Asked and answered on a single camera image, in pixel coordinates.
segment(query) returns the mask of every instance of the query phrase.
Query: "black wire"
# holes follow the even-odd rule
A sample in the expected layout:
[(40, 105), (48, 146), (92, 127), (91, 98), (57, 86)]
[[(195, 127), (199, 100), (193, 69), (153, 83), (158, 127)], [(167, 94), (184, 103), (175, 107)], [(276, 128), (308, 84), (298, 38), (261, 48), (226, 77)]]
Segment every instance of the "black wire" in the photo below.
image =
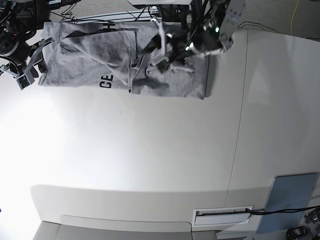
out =
[(32, 14), (32, 12), (28, 8), (26, 8), (26, 10), (30, 13), (31, 17), (34, 18), (34, 15)]
[(306, 39), (319, 40), (320, 37), (319, 38), (307, 37)]
[(244, 22), (242, 22), (242, 23), (240, 23), (240, 24), (238, 25), (238, 28), (243, 27), (243, 26), (241, 26), (241, 25), (244, 24), (244, 23), (261, 25), (261, 26), (265, 27), (266, 29), (270, 29), (270, 30), (272, 30), (272, 31), (275, 31), (277, 34), (279, 33), (277, 30), (275, 30), (275, 29), (273, 29), (273, 28), (271, 28), (271, 27), (268, 27), (268, 26), (265, 26), (265, 25), (263, 25), (263, 24), (261, 24), (261, 23), (257, 23), (257, 22), (253, 22), (253, 21), (244, 21)]
[(72, 17), (73, 12), (72, 9), (75, 8), (75, 6), (77, 5), (77, 3), (72, 4), (70, 7), (68, 7), (66, 10), (64, 10), (61, 15), (63, 16), (62, 21), (66, 18), (66, 16), (69, 16), (69, 18), (74, 19), (75, 17)]
[(4, 60), (7, 60), (9, 61), (16, 69), (16, 72), (19, 74), (19, 75), (22, 75), (22, 72), (21, 70), (18, 68), (18, 65), (15, 64), (12, 60), (10, 60), (9, 58), (5, 57), (5, 56), (0, 56), (0, 59), (4, 59)]
[[(55, 13), (53, 11), (50, 11), (50, 13), (54, 14), (54, 15), (57, 15), (57, 16), (60, 16), (60, 17), (63, 17), (62, 15), (58, 14), (58, 13)], [(70, 18), (70, 17), (65, 17), (66, 19), (69, 19), (69, 20), (72, 20), (71, 22), (85, 22), (85, 21), (97, 21), (97, 22), (106, 22), (106, 23), (113, 23), (112, 21), (110, 20), (101, 20), (101, 19), (78, 19), (78, 18)]]
[(142, 12), (140, 12), (140, 14), (138, 15), (138, 17), (136, 18), (136, 20), (134, 21), (139, 21), (140, 16), (145, 12), (147, 6), (144, 7), (144, 9), (142, 10)]
[(201, 24), (203, 24), (204, 23), (204, 21), (206, 20), (206, 19), (208, 19), (208, 18), (210, 18), (211, 16), (210, 16), (210, 14), (211, 14), (211, 8), (210, 8), (210, 10), (204, 15), (204, 17), (203, 17), (203, 20), (202, 20), (202, 22), (201, 22)]
[(278, 211), (264, 211), (264, 212), (252, 211), (246, 208), (245, 211), (252, 215), (264, 216), (264, 215), (270, 215), (270, 214), (294, 214), (294, 213), (305, 212), (305, 211), (317, 209), (317, 208), (320, 208), (320, 205), (305, 207), (305, 208), (281, 209)]
[(137, 18), (135, 15), (133, 15), (132, 13), (130, 13), (130, 12), (128, 12), (128, 11), (126, 11), (128, 14), (130, 14), (132, 17), (134, 17), (135, 18), (135, 20), (137, 20), (137, 21), (139, 21), (139, 18)]
[(5, 16), (1, 21), (0, 21), (0, 24), (2, 24), (4, 21), (6, 21), (8, 18), (10, 18), (12, 15), (12, 11), (8, 13), (7, 16)]
[(21, 8), (21, 10), (20, 10), (20, 12), (15, 12), (15, 14), (18, 15), (18, 14), (22, 13), (22, 12), (25, 10), (26, 5), (27, 5), (27, 3), (24, 3), (23, 6), (22, 6), (22, 8)]
[(186, 50), (186, 47), (189, 46), (191, 40), (192, 40), (192, 37), (195, 35), (196, 31), (198, 30), (198, 27), (199, 25), (196, 26), (195, 30), (193, 31), (193, 33), (191, 34), (191, 36), (189, 37), (189, 39), (186, 41), (184, 47), (178, 52), (177, 55), (175, 55), (172, 59), (170, 59), (169, 63), (171, 64), (172, 62), (174, 62), (178, 57), (179, 55)]
[(151, 12), (150, 12), (150, 8), (151, 8), (151, 6), (148, 6), (148, 13), (150, 15), (150, 18), (152, 18), (152, 15), (151, 15)]
[(261, 28), (263, 31), (265, 30), (262, 26), (259, 26), (259, 25), (253, 25), (253, 24), (246, 24), (246, 25), (241, 26), (240, 28), (243, 28), (243, 27), (246, 27), (246, 26), (259, 27), (259, 28)]
[(200, 19), (202, 19), (205, 16), (205, 12), (206, 12), (206, 7), (208, 4), (209, 0), (204, 0), (204, 3), (202, 5), (202, 10), (201, 10), (201, 16)]

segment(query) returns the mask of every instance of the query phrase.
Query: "yellow cable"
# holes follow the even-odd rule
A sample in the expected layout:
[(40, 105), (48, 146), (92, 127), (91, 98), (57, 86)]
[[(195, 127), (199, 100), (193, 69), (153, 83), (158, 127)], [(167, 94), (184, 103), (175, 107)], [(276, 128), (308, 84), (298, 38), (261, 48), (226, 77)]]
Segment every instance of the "yellow cable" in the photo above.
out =
[(293, 22), (294, 22), (294, 17), (295, 17), (295, 15), (296, 15), (298, 6), (299, 6), (299, 4), (300, 4), (300, 1), (301, 1), (301, 0), (298, 1), (298, 4), (296, 5), (295, 10), (294, 10), (293, 15), (292, 15), (292, 18), (291, 18), (291, 36), (292, 36), (292, 24), (293, 24)]

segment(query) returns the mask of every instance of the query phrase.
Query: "metal bracket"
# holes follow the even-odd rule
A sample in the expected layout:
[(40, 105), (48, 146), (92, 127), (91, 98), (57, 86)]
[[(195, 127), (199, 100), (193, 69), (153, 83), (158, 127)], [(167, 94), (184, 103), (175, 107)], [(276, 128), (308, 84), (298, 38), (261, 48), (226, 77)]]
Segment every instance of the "metal bracket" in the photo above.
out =
[(32, 54), (30, 61), (26, 67), (22, 69), (22, 75), (19, 75), (17, 73), (14, 73), (10, 71), (10, 65), (2, 65), (0, 66), (0, 71), (10, 74), (14, 78), (16, 78), (16, 81), (20, 87), (21, 90), (28, 87), (29, 85), (33, 84), (35, 82), (35, 78), (31, 73), (31, 68), (35, 64), (38, 55), (41, 53), (42, 49), (53, 42), (53, 38), (43, 39), (39, 42), (39, 47), (34, 51)]
[(174, 72), (185, 71), (192, 73), (194, 70), (191, 67), (169, 63), (169, 58), (167, 56), (167, 36), (164, 30), (163, 23), (157, 18), (152, 18), (151, 21), (157, 25), (161, 39), (161, 55), (153, 59), (151, 61), (151, 65), (153, 67), (156, 67), (161, 74), (165, 73), (168, 70), (172, 70)]
[(219, 36), (219, 40), (226, 50), (234, 44), (232, 35), (238, 27), (238, 20), (245, 4), (245, 0), (231, 0), (226, 9)]

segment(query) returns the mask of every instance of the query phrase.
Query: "cloth fold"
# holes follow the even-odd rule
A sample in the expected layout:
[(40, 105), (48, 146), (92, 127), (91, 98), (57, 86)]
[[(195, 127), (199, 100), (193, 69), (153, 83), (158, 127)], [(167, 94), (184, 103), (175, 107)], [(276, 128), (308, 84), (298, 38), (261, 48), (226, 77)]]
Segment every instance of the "cloth fold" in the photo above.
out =
[(48, 73), (41, 76), (39, 85), (96, 86), (139, 95), (203, 99), (208, 59), (189, 57), (187, 62), (195, 69), (192, 73), (169, 70), (160, 74), (150, 65), (159, 50), (140, 55), (156, 34), (157, 26), (143, 23), (46, 22), (42, 37), (54, 42), (44, 48)]

